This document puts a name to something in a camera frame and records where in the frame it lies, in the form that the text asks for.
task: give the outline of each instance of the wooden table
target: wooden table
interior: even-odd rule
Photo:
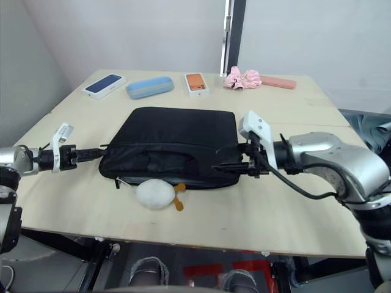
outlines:
[[[100,101],[81,93],[87,84],[109,74],[129,82],[170,76],[171,92],[133,100],[125,86]],[[44,146],[62,122],[75,127],[66,144],[78,149],[109,143],[129,114],[138,107],[162,106],[232,111],[239,121],[254,110],[279,139],[310,131],[327,131],[344,142],[362,145],[322,90],[308,77],[287,76],[295,90],[262,86],[254,90],[223,88],[218,74],[205,74],[210,96],[187,96],[183,73],[98,70],[43,117],[17,144]],[[33,230],[100,236],[129,241],[268,251],[291,255],[363,257],[365,241],[353,215],[333,198],[309,200],[274,175],[260,179],[242,176],[238,184],[215,190],[187,190],[179,194],[185,209],[173,205],[159,211],[141,206],[134,189],[116,190],[98,171],[99,160],[80,163],[72,171],[41,172],[25,177],[18,189],[23,226]],[[290,179],[314,194],[331,187],[314,175]]]

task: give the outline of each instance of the table leg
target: table leg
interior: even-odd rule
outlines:
[[[100,242],[88,238],[87,243],[82,245],[56,233],[22,229],[21,234],[50,248],[75,256],[83,261],[88,261],[79,286],[79,292],[87,292],[93,289],[102,263],[112,250],[112,245],[109,241]]]
[[[274,262],[271,267],[272,277],[277,281],[279,293],[291,293],[289,271],[285,262]]]
[[[109,256],[111,246],[108,241],[97,242],[93,250],[93,255],[88,263],[78,292],[85,293],[92,291],[97,280],[100,268],[105,258]]]
[[[91,259],[92,250],[90,246],[79,244],[63,235],[29,229],[22,229],[21,234],[50,248],[80,258],[83,261]]]

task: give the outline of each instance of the red floor marking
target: red floor marking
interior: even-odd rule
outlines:
[[[232,263],[233,268],[235,270],[248,270],[248,271],[254,271],[254,270],[261,270],[263,271],[266,279],[266,283],[268,284],[269,292],[270,293],[278,293],[277,283],[276,280],[271,277],[271,269],[270,269],[270,262],[265,260],[259,260],[259,261],[238,261]]]
[[[186,278],[214,275],[214,282],[218,283],[219,274],[223,273],[222,264],[205,264],[202,266],[184,267],[183,275]]]

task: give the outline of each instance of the gray floor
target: gray floor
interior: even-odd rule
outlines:
[[[185,285],[183,268],[201,264],[222,264],[224,271],[232,269],[233,261],[265,259],[262,255],[234,251],[204,250],[168,245],[122,243],[120,253],[114,259],[104,262],[94,291],[126,286],[131,266],[139,258],[157,256],[170,270],[170,284]],[[73,292],[78,289],[86,263],[64,253],[52,251],[34,241],[21,237],[17,247],[2,255],[3,264],[15,269],[12,292]],[[278,256],[268,256],[269,261]],[[260,292],[266,288],[262,273],[255,272]],[[214,286],[214,277],[195,278],[196,286]],[[293,293],[333,292],[369,293],[373,288],[366,270],[344,274],[306,284],[303,288],[292,289]]]

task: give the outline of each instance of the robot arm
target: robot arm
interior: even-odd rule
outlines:
[[[367,241],[367,262],[375,287],[391,280],[391,180],[386,163],[370,150],[343,143],[326,132],[311,132],[273,142],[270,126],[250,111],[240,123],[239,133],[247,143],[239,151],[248,163],[221,164],[225,172],[259,177],[272,172],[295,191],[311,198],[334,196],[360,223]],[[325,179],[335,192],[312,195],[282,176],[313,173]]]
[[[104,155],[105,150],[99,148],[77,150],[76,145],[59,147],[59,142],[66,141],[72,130],[72,126],[63,123],[49,144],[50,150],[25,145],[0,148],[0,253],[10,251],[18,242],[22,209],[15,204],[22,176],[45,170],[57,173],[59,170],[74,169],[78,162],[91,161]]]

